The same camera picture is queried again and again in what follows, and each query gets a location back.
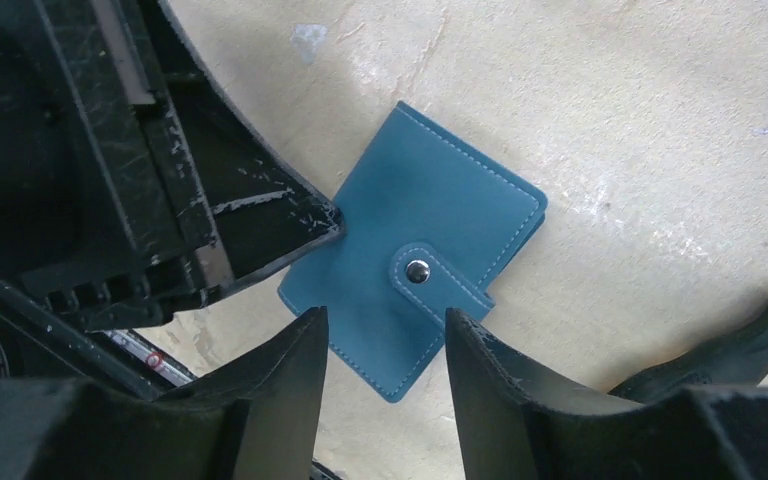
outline wallet stitching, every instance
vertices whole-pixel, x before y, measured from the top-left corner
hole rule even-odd
[[[398,110],[403,115],[405,115],[407,118],[412,120],[414,123],[416,123],[417,125],[421,126],[424,129],[428,130],[429,133],[431,133],[432,135],[434,135],[435,137],[440,139],[443,143],[445,143],[446,145],[449,145],[450,147],[452,147],[455,150],[457,150],[461,155],[463,155],[466,158],[472,160],[476,165],[478,165],[479,167],[481,167],[484,170],[486,170],[489,174],[497,177],[502,182],[508,184],[509,186],[513,187],[516,191],[522,193],[523,195],[525,195],[526,197],[528,197],[528,198],[530,198],[530,199],[532,199],[534,201],[534,210],[532,210],[528,214],[528,216],[525,217],[525,220],[523,220],[522,224],[519,226],[519,228],[516,230],[516,232],[514,232],[514,235],[511,237],[510,240],[508,240],[508,243],[505,245],[505,248],[502,249],[502,253],[500,253],[499,256],[496,257],[496,260],[493,260],[493,263],[490,264],[490,268],[488,268],[487,271],[484,272],[484,276],[482,276],[481,279],[478,281],[477,285],[480,287],[484,283],[484,280],[487,279],[487,276],[490,275],[490,272],[493,271],[493,268],[499,263],[499,260],[501,260],[502,257],[505,255],[505,253],[508,251],[508,249],[511,248],[511,245],[514,243],[514,240],[516,240],[516,238],[519,236],[520,232],[522,232],[522,230],[525,228],[525,225],[528,223],[528,221],[531,220],[531,218],[534,216],[534,214],[537,213],[537,210],[539,209],[540,204],[537,201],[537,199],[534,198],[533,195],[529,194],[525,190],[523,190],[523,189],[519,188],[518,186],[514,185],[513,183],[509,182],[503,176],[499,175],[495,170],[493,170],[490,167],[488,167],[487,165],[484,165],[483,163],[479,162],[472,155],[464,152],[463,150],[460,149],[460,147],[458,147],[454,143],[452,143],[452,142],[446,140],[445,138],[443,138],[439,133],[437,133],[434,130],[432,130],[431,127],[429,127],[428,125],[423,123],[421,120],[418,120],[418,119],[412,117],[411,115],[408,115],[404,110],[401,110],[401,109],[398,109]]]
[[[440,268],[442,268],[442,269],[443,269],[443,271],[444,271],[444,272],[446,272],[446,275],[448,275],[448,276],[449,276],[449,278],[451,278],[451,279],[452,279],[452,281],[454,281],[456,284],[458,284],[458,286],[459,286],[459,287],[461,287],[461,290],[463,290],[464,292],[466,292],[466,294],[467,294],[467,295],[469,295],[469,296],[470,296],[470,298],[472,298],[473,300],[475,300],[475,302],[476,302],[476,303],[478,303],[479,305],[481,305],[481,306],[482,306],[482,307],[484,307],[484,308],[487,308],[487,309],[489,309],[489,308],[490,308],[490,306],[489,306],[489,305],[486,305],[484,302],[482,302],[481,300],[479,300],[479,299],[478,299],[478,297],[476,297],[476,296],[475,296],[475,295],[474,295],[472,292],[470,292],[470,291],[469,291],[469,289],[468,289],[468,288],[466,288],[466,287],[465,287],[465,286],[464,286],[464,285],[463,285],[463,284],[462,284],[460,281],[458,281],[458,279],[457,279],[457,278],[455,278],[455,276],[452,274],[452,272],[450,272],[450,271],[449,271],[449,270],[446,268],[446,266],[445,266],[445,265],[443,265],[443,263],[442,263],[442,262],[440,262],[440,260],[437,260],[437,258],[436,258],[434,255],[432,255],[432,254],[431,254],[431,252],[429,252],[428,250],[426,250],[426,249],[424,249],[424,248],[422,248],[422,247],[415,247],[415,248],[411,248],[411,249],[410,249],[410,250],[408,250],[407,252],[403,253],[403,254],[402,254],[402,256],[401,256],[401,257],[399,257],[399,259],[398,259],[398,260],[396,260],[396,267],[393,269],[393,278],[394,278],[394,280],[396,280],[396,282],[397,282],[399,285],[401,285],[402,287],[404,287],[404,288],[405,288],[405,289],[407,289],[407,290],[410,290],[410,289],[408,289],[408,288],[407,288],[407,286],[406,286],[406,285],[404,285],[404,284],[403,284],[403,283],[402,283],[402,282],[399,280],[399,266],[400,266],[400,264],[402,263],[402,260],[403,260],[405,257],[407,257],[407,256],[408,256],[408,255],[409,255],[411,252],[416,252],[416,251],[424,252],[426,255],[428,255],[428,257],[429,257],[429,258],[431,258],[431,260],[433,260],[433,261],[434,261],[434,262],[435,262],[435,263],[436,263],[436,264],[437,264],[437,265],[438,265]]]
[[[483,276],[481,277],[481,279],[478,281],[478,286],[480,287],[480,286],[482,285],[482,283],[484,283],[484,280],[486,280],[486,279],[487,279],[487,276],[488,276],[488,275],[490,275],[490,272],[491,272],[491,271],[493,271],[493,268],[494,268],[494,267],[495,267],[495,266],[496,266],[496,265],[499,263],[499,261],[502,259],[502,257],[505,255],[505,253],[506,253],[506,252],[508,251],[508,249],[511,247],[511,245],[514,243],[514,240],[516,240],[516,238],[519,236],[519,234],[520,234],[520,233],[522,232],[522,230],[525,228],[525,225],[528,223],[528,221],[529,221],[529,220],[531,220],[531,218],[532,218],[532,217],[534,217],[534,215],[537,213],[537,210],[538,210],[538,209],[539,209],[539,207],[540,207],[540,205],[539,205],[539,202],[537,202],[537,199],[536,199],[536,198],[534,198],[534,196],[533,196],[533,195],[529,194],[529,193],[528,193],[528,192],[526,192],[525,190],[523,190],[523,189],[519,188],[518,186],[514,185],[513,183],[509,182],[507,179],[505,179],[504,177],[502,177],[501,175],[499,175],[499,174],[498,174],[498,173],[497,173],[495,170],[491,169],[491,168],[490,168],[490,167],[488,167],[487,165],[484,165],[483,163],[479,162],[479,161],[478,161],[478,160],[476,160],[476,159],[475,159],[475,158],[474,158],[472,155],[470,155],[470,154],[468,154],[468,153],[464,152],[463,150],[461,150],[461,149],[460,149],[460,147],[458,147],[458,146],[457,146],[457,145],[455,145],[454,143],[452,143],[452,142],[450,142],[450,141],[446,140],[445,138],[443,138],[443,137],[442,137],[440,134],[438,134],[437,132],[435,132],[434,130],[432,130],[432,129],[431,129],[429,126],[428,126],[428,125],[426,125],[426,124],[425,124],[425,123],[423,123],[422,121],[420,121],[420,120],[418,120],[418,119],[416,119],[416,118],[414,118],[414,117],[412,117],[412,116],[408,115],[406,112],[404,112],[404,111],[403,111],[403,110],[401,110],[401,109],[398,109],[398,110],[399,110],[399,111],[400,111],[400,112],[401,112],[403,115],[405,115],[407,118],[409,118],[411,121],[413,121],[413,122],[414,122],[414,123],[416,123],[417,125],[421,126],[421,127],[422,127],[422,128],[424,128],[425,130],[428,130],[428,132],[429,132],[429,133],[431,133],[432,135],[434,135],[435,137],[437,137],[437,138],[438,138],[440,141],[442,141],[442,142],[443,142],[443,143],[445,143],[446,145],[449,145],[450,147],[454,148],[455,150],[457,150],[457,151],[458,151],[458,153],[460,153],[461,155],[465,156],[466,158],[468,158],[468,159],[472,160],[472,161],[473,161],[473,162],[474,162],[476,165],[478,165],[479,167],[481,167],[481,168],[483,168],[484,170],[486,170],[486,171],[487,171],[489,174],[491,174],[491,175],[493,175],[493,176],[497,177],[497,178],[498,178],[499,180],[501,180],[502,182],[504,182],[504,183],[508,184],[509,186],[513,187],[513,188],[514,188],[516,191],[520,192],[521,194],[525,195],[526,197],[528,197],[528,198],[530,198],[530,199],[532,199],[532,200],[534,201],[534,209],[533,209],[533,210],[532,210],[532,211],[531,211],[531,212],[530,212],[530,213],[529,213],[529,214],[526,216],[525,220],[523,220],[522,224],[520,224],[519,228],[516,230],[516,232],[514,232],[514,235],[511,237],[511,239],[510,239],[510,240],[508,240],[508,243],[507,243],[507,244],[505,245],[505,247],[502,249],[502,252],[499,254],[499,256],[498,256],[498,257],[496,257],[496,260],[494,260],[494,261],[493,261],[493,263],[492,263],[492,264],[490,264],[490,267],[487,269],[487,271],[486,271],[486,272],[484,272],[484,275],[483,275]],[[401,258],[399,258],[399,261],[397,261],[397,263],[399,263],[399,262],[400,262],[400,261],[401,261],[401,260],[402,260],[402,259],[403,259],[403,258],[404,258],[404,257],[405,257],[407,254],[408,254],[408,253],[410,253],[411,251],[413,251],[413,250],[409,250],[409,251],[408,251],[408,252],[406,252],[404,255],[402,255],[402,257],[401,257]],[[454,276],[453,276],[453,275],[452,275],[452,274],[451,274],[451,273],[450,273],[448,270],[446,270],[446,267],[443,267],[443,265],[442,265],[442,264],[441,264],[441,263],[440,263],[440,262],[439,262],[439,261],[438,261],[436,258],[434,258],[434,257],[433,257],[433,256],[432,256],[432,255],[431,255],[431,254],[430,254],[428,251],[425,251],[425,253],[428,253],[428,256],[429,256],[429,257],[431,257],[431,258],[433,258],[433,259],[434,259],[434,261],[436,261],[436,262],[437,262],[437,263],[440,265],[440,267],[441,267],[441,268],[443,268],[443,270],[444,270],[444,271],[446,271],[446,273],[447,273],[447,274],[449,274],[449,276],[452,278],[452,280],[454,280],[454,281],[455,281],[455,283],[457,283],[458,285],[460,285],[460,286],[461,286],[461,288],[464,288],[464,290],[466,290],[466,289],[465,289],[465,287],[463,287],[463,285],[461,285],[461,284],[460,284],[460,282],[458,282],[458,281],[457,281],[457,280],[454,278]],[[427,306],[427,305],[425,305],[424,303],[422,303],[422,300],[420,300],[419,298],[417,298],[417,297],[416,297],[416,295],[414,295],[413,293],[411,293],[411,291],[410,291],[410,290],[408,290],[408,289],[407,289],[407,288],[406,288],[406,287],[405,287],[405,286],[402,284],[402,282],[400,282],[400,281],[399,281],[399,279],[398,279],[398,276],[396,276],[396,277],[395,277],[395,280],[396,280],[396,282],[399,284],[399,286],[400,286],[400,287],[401,287],[401,288],[402,288],[402,289],[403,289],[403,290],[404,290],[404,291],[405,291],[405,292],[406,292],[408,295],[410,295],[410,296],[411,296],[411,297],[413,297],[413,298],[414,298],[414,299],[415,299],[417,302],[419,302],[419,304],[420,304],[420,305],[421,305],[421,306],[422,306],[422,307],[423,307],[423,308],[424,308],[426,311],[428,311],[429,313],[431,313],[431,315],[433,315],[433,316],[434,316],[434,318],[436,318],[437,320],[439,320],[441,323],[443,322],[443,320],[442,320],[442,319],[441,319],[439,316],[437,316],[437,314],[435,314],[435,313],[434,313],[434,312],[433,312],[433,311],[432,311],[430,308],[428,308],[428,306]],[[296,308],[296,307],[295,307],[295,305],[293,305],[293,303],[292,303],[292,302],[291,302],[291,301],[290,301],[290,300],[289,300],[289,299],[286,297],[286,295],[284,295],[283,291],[281,291],[281,290],[279,289],[279,290],[278,290],[278,295],[281,297],[281,299],[282,299],[282,300],[284,300],[284,303],[286,303],[286,304],[287,304],[287,305],[288,305],[288,306],[289,306],[289,307],[290,307],[290,308],[293,310],[293,313],[294,313],[295,315],[297,315],[297,316],[298,316],[298,315],[299,315],[299,311],[298,311],[298,308]],[[485,307],[485,308],[489,308],[487,305],[483,304],[483,303],[482,303],[482,302],[480,302],[480,301],[478,301],[478,303],[479,303],[481,306]],[[398,386],[398,387],[396,387],[396,389],[395,389],[395,390],[393,390],[393,391],[391,391],[391,392],[388,392],[388,391],[384,390],[384,388],[382,388],[382,387],[381,387],[381,385],[379,385],[379,384],[378,384],[378,382],[376,382],[375,380],[373,380],[372,378],[370,378],[370,376],[369,376],[369,375],[367,375],[367,373],[366,373],[366,372],[365,372],[365,371],[364,371],[362,368],[360,368],[360,367],[358,366],[358,364],[357,364],[357,363],[355,363],[355,362],[354,362],[354,361],[353,361],[351,358],[349,358],[349,356],[348,356],[348,355],[346,355],[346,354],[345,354],[345,352],[343,352],[342,350],[340,350],[340,348],[339,348],[339,347],[337,347],[336,345],[334,345],[332,342],[328,342],[328,345],[330,345],[330,346],[331,346],[331,348],[334,350],[334,353],[336,353],[336,354],[337,354],[337,355],[338,355],[340,358],[342,358],[342,359],[343,359],[343,360],[344,360],[344,361],[345,361],[347,364],[349,364],[349,366],[350,366],[350,367],[351,367],[351,368],[352,368],[354,371],[356,371],[358,374],[360,374],[360,376],[361,376],[361,377],[363,377],[363,378],[364,378],[364,379],[365,379],[367,382],[369,382],[369,384],[370,384],[370,385],[372,385],[372,387],[373,387],[373,388],[375,388],[375,390],[377,390],[379,393],[381,393],[381,394],[382,394],[382,395],[384,395],[385,397],[392,397],[392,396],[395,396],[397,393],[399,393],[399,391],[401,391],[402,387],[404,387],[405,383],[407,383],[408,379],[411,377],[411,375],[413,375],[413,373],[414,373],[414,372],[416,371],[416,369],[419,367],[419,364],[420,364],[420,363],[422,363],[422,361],[423,361],[423,360],[425,360],[425,358],[428,356],[428,354],[429,354],[429,353],[431,353],[431,350],[432,350],[432,349],[433,349],[433,348],[434,348],[434,347],[437,345],[437,343],[438,343],[438,342],[440,341],[440,339],[442,339],[442,338],[443,338],[443,332],[440,332],[440,334],[439,334],[439,335],[437,335],[437,338],[435,338],[435,339],[434,339],[434,340],[431,342],[431,344],[428,346],[428,348],[425,350],[425,352],[422,354],[422,356],[421,356],[421,357],[419,357],[419,360],[417,360],[417,362],[414,364],[414,366],[413,366],[413,368],[410,370],[410,372],[408,372],[408,374],[405,376],[405,378],[403,378],[403,379],[402,379],[401,383],[399,383],[399,386]]]
[[[281,300],[283,300],[284,303],[286,303],[288,307],[290,307],[290,311],[292,311],[294,315],[296,315],[296,316],[300,315],[299,312],[301,310],[299,310],[299,308],[296,307],[293,304],[293,302],[291,302],[290,299],[287,298],[286,295],[284,295],[284,291],[283,290],[278,289],[278,296],[281,297]],[[338,347],[337,345],[334,345],[334,343],[332,343],[332,342],[328,342],[328,345],[331,347],[332,350],[334,350],[334,353],[336,353],[337,356],[342,358],[343,361],[346,362],[349,365],[349,367],[352,368],[352,370],[357,372],[361,377],[363,377],[367,382],[369,382],[369,384],[372,385],[372,388],[377,390],[378,393],[380,393],[381,395],[384,395],[385,397],[393,397],[397,393],[399,393],[399,391],[402,389],[402,387],[405,386],[405,383],[407,383],[408,379],[411,377],[411,375],[413,375],[413,372],[415,372],[416,369],[419,367],[419,364],[422,363],[423,360],[425,360],[425,357],[427,357],[428,354],[431,353],[431,350],[434,349],[434,347],[437,345],[437,343],[440,341],[441,338],[443,338],[443,334],[442,333],[440,333],[440,335],[437,335],[437,338],[435,338],[431,342],[431,344],[428,345],[428,349],[425,350],[425,353],[422,354],[422,356],[419,358],[419,360],[414,364],[414,366],[411,369],[411,371],[408,372],[407,376],[405,376],[405,378],[402,379],[402,382],[393,391],[384,390],[384,387],[382,387],[381,385],[378,384],[378,382],[373,380],[372,377],[370,377],[366,373],[366,371],[364,369],[360,368],[360,366],[357,363],[355,363],[354,360],[349,358],[349,356],[346,355],[346,353],[343,352],[340,349],[340,347]]]

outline red circular label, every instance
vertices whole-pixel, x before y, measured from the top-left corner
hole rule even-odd
[[[157,370],[158,367],[163,365],[163,354],[160,352],[151,352],[146,357],[146,365],[148,365],[152,370]]]

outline beige surface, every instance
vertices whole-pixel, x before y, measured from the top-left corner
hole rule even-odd
[[[486,324],[573,379],[609,388],[768,295],[768,0],[171,4],[329,196],[398,99],[542,188]],[[297,24],[327,28],[315,59]],[[147,334],[207,372],[291,319],[278,282]],[[397,405],[333,355],[325,388],[316,455],[345,478],[462,477],[443,355]]]

